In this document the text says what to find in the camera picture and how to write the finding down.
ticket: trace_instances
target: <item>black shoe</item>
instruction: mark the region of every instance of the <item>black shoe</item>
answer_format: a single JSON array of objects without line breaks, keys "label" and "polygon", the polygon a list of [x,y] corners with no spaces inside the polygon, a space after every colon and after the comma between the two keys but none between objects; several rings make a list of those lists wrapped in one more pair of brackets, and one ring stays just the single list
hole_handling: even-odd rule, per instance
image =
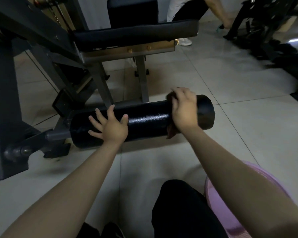
[{"label": "black shoe", "polygon": [[125,238],[125,236],[118,225],[109,222],[105,225],[101,238]]}]

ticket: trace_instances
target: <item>black shorts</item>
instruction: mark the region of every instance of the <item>black shorts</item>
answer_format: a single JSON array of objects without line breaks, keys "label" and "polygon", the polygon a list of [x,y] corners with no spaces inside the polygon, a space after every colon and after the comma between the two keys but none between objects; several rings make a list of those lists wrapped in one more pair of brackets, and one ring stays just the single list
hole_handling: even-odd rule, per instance
[{"label": "black shorts", "polygon": [[172,21],[187,19],[200,20],[207,10],[208,6],[204,0],[191,0],[180,8],[180,10],[177,12]]}]

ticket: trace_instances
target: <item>gym machine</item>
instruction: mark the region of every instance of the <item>gym machine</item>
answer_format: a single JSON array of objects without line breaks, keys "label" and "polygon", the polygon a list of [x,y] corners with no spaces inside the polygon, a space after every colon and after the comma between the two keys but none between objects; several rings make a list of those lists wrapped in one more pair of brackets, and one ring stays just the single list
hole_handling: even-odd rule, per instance
[{"label": "gym machine", "polygon": [[[62,13],[61,3],[72,23]],[[43,11],[55,7],[59,14],[52,12],[53,21]],[[115,103],[118,119],[124,113],[130,117],[127,140],[170,138],[177,133],[170,101],[149,103],[145,56],[174,51],[177,38],[196,36],[198,20],[158,23],[157,0],[108,0],[107,8],[112,28],[88,30],[77,0],[0,0],[0,180],[27,170],[29,156],[37,150],[45,158],[66,156],[71,146],[64,143],[67,138],[79,148],[101,144],[87,134],[93,129],[87,117],[95,108],[84,104],[96,88],[102,112],[114,103],[103,61],[134,58],[137,64],[142,96]],[[54,129],[44,132],[21,117],[13,57],[28,49],[59,90],[53,108],[60,119]],[[199,125],[211,128],[212,103],[206,96],[197,99]]]},{"label": "gym machine", "polygon": [[[270,60],[273,67],[283,68],[298,79],[298,51],[289,43],[273,38],[292,16],[298,16],[298,0],[244,1],[228,34],[224,36],[243,49],[250,49],[258,60]],[[243,20],[246,29],[239,29]],[[290,94],[298,101],[298,90]]]}]

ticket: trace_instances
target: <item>white wall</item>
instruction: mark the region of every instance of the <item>white wall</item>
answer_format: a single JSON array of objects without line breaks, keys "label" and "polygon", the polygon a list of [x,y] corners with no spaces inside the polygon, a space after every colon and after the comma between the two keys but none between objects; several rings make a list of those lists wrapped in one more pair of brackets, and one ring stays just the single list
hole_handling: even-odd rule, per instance
[{"label": "white wall", "polygon": [[[107,12],[107,0],[78,0],[82,12],[85,16],[90,30],[110,28],[110,21]],[[227,12],[235,16],[241,8],[244,0],[222,0],[223,6]],[[167,20],[167,12],[170,0],[158,0],[159,21]],[[216,17],[210,12],[202,17],[201,21],[216,20]]]}]

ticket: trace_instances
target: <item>person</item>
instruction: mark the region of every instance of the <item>person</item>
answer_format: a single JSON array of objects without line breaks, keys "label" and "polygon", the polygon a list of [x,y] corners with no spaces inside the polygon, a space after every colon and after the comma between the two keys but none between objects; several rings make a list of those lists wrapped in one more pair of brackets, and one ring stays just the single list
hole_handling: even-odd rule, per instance
[{"label": "person", "polygon": [[[211,139],[199,126],[196,95],[187,88],[174,89],[172,118],[192,146],[212,184],[232,213],[253,238],[298,238],[298,206],[279,188]],[[28,208],[4,232],[2,238],[124,237],[109,223],[101,236],[84,220],[128,134],[128,115],[119,122],[114,106],[108,119],[98,109],[103,139],[85,162]],[[155,238],[226,237],[227,234],[205,197],[181,180],[169,180],[161,188],[152,210]]]},{"label": "person", "polygon": [[[233,22],[224,10],[221,0],[170,0],[167,22],[187,19],[200,20],[209,8],[223,22],[224,28],[231,28]],[[192,44],[188,38],[179,38],[178,40],[181,46]]]}]

